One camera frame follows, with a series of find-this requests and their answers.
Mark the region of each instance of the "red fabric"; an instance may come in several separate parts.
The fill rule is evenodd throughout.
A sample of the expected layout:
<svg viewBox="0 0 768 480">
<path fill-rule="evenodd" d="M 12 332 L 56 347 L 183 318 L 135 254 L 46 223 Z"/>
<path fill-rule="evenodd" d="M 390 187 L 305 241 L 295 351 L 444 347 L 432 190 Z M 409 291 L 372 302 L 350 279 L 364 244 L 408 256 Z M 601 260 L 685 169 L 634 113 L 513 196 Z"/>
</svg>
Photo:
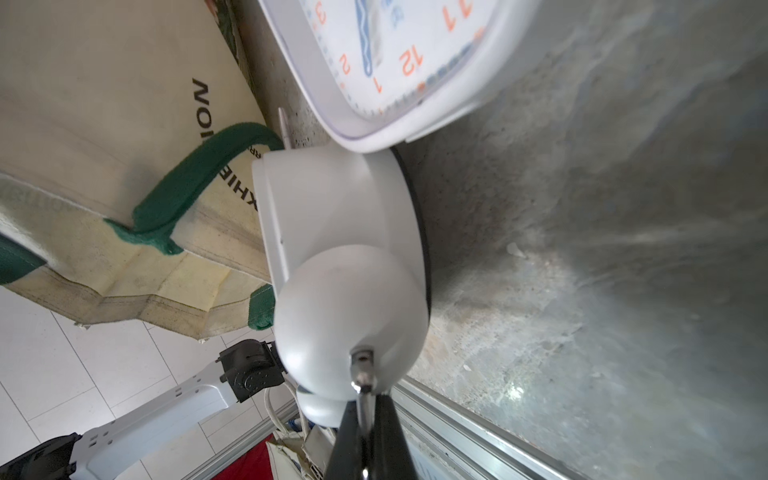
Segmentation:
<svg viewBox="0 0 768 480">
<path fill-rule="evenodd" d="M 266 450 L 266 441 L 271 439 L 272 435 L 266 437 L 263 442 L 222 470 L 214 480 L 272 480 L 270 454 Z"/>
</svg>

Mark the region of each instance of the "beige bag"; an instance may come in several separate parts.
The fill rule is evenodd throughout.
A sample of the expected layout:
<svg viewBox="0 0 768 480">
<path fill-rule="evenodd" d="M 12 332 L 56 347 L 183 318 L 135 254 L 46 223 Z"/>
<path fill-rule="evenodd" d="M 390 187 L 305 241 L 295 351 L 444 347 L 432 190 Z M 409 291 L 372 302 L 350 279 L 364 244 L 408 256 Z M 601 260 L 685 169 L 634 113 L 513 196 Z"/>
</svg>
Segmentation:
<svg viewBox="0 0 768 480">
<path fill-rule="evenodd" d="M 134 227 L 134 208 L 203 141 L 263 124 L 207 6 L 8 0 L 0 65 L 0 257 L 15 261 L 0 282 L 83 324 L 138 318 L 198 339 L 245 326 L 269 280 L 250 174 L 265 145 L 178 219 L 181 254 L 104 222 Z"/>
<path fill-rule="evenodd" d="M 272 432 L 266 450 L 274 480 L 322 480 L 323 474 L 315 467 L 303 450 L 304 437 L 300 433 Z"/>
</svg>

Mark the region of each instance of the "metal frame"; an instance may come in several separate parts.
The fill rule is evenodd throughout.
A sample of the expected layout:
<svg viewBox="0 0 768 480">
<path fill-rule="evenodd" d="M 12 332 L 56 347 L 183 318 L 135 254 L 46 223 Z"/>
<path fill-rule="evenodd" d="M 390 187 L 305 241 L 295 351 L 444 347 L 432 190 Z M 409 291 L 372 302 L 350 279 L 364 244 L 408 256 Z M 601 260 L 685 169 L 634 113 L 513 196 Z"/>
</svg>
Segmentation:
<svg viewBox="0 0 768 480">
<path fill-rule="evenodd" d="M 402 427 L 457 474 L 473 480 L 584 480 L 561 462 L 423 384 L 392 389 Z"/>
<path fill-rule="evenodd" d="M 277 418 L 281 422 L 287 422 L 299 415 L 299 407 L 291 401 L 276 411 Z M 207 462 L 200 465 L 182 480 L 210 480 L 218 475 L 232 462 L 240 458 L 246 452 L 255 447 L 259 442 L 270 436 L 275 430 L 275 425 L 269 418 L 262 420 L 258 425 L 248 430 L 237 440 L 232 442 L 221 452 L 218 452 Z"/>
<path fill-rule="evenodd" d="M 409 442 L 412 452 L 421 454 L 412 455 L 415 463 L 431 464 L 434 472 L 441 472 L 427 473 L 428 477 L 425 470 L 429 467 L 417 468 L 421 478 L 454 475 L 461 480 L 584 480 L 561 462 L 414 379 L 405 377 L 390 395 L 403 429 L 421 444 Z M 277 415 L 285 421 L 298 415 L 298 408 L 290 403 Z M 262 421 L 183 480 L 210 480 L 273 430 L 269 419 Z"/>
</svg>

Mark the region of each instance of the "white plastic housing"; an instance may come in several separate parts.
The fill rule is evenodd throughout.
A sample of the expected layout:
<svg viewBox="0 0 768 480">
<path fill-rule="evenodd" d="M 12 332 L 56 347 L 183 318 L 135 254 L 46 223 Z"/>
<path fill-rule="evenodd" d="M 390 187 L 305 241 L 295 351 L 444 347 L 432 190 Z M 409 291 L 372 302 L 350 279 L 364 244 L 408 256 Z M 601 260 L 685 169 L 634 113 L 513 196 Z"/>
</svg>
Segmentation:
<svg viewBox="0 0 768 480">
<path fill-rule="evenodd" d="M 490 101 L 565 40 L 584 8 L 573 0 L 501 0 L 482 39 L 438 88 L 396 116 L 365 118 L 345 100 L 298 0 L 260 0 L 293 76 L 329 135 L 372 152 L 422 137 Z"/>
<path fill-rule="evenodd" d="M 346 402 L 331 400 L 299 387 L 296 390 L 296 401 L 306 417 L 323 427 L 338 429 L 344 416 Z"/>
<path fill-rule="evenodd" d="M 397 257 L 345 245 L 293 272 L 277 297 L 274 329 L 280 358 L 301 386 L 353 400 L 350 352 L 372 347 L 374 392 L 385 392 L 419 357 L 428 324 L 422 290 Z"/>
<path fill-rule="evenodd" d="M 391 151 L 337 144 L 275 151 L 253 185 L 288 372 L 329 400 L 355 398 L 349 354 L 374 349 L 382 392 L 421 352 L 429 315 L 419 225 Z"/>
</svg>

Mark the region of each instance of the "green bag handle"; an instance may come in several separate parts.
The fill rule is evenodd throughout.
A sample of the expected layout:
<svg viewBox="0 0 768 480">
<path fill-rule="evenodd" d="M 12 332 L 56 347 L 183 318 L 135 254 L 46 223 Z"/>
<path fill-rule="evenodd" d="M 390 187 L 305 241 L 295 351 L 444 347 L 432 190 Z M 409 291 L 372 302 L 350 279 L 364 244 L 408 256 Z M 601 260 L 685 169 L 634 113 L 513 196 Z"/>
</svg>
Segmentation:
<svg viewBox="0 0 768 480">
<path fill-rule="evenodd" d="M 262 124 L 247 122 L 230 125 L 208 137 L 134 208 L 133 228 L 105 219 L 123 241 L 151 245 L 166 255 L 184 249 L 170 239 L 176 223 L 189 210 L 203 190 L 233 158 L 251 145 L 266 145 L 282 150 L 283 141 Z"/>
<path fill-rule="evenodd" d="M 265 330 L 275 321 L 275 290 L 271 285 L 262 286 L 250 294 L 248 326 L 252 330 Z"/>
<path fill-rule="evenodd" d="M 42 265 L 45 265 L 45 260 L 0 235 L 0 285 L 15 282 Z"/>
</svg>

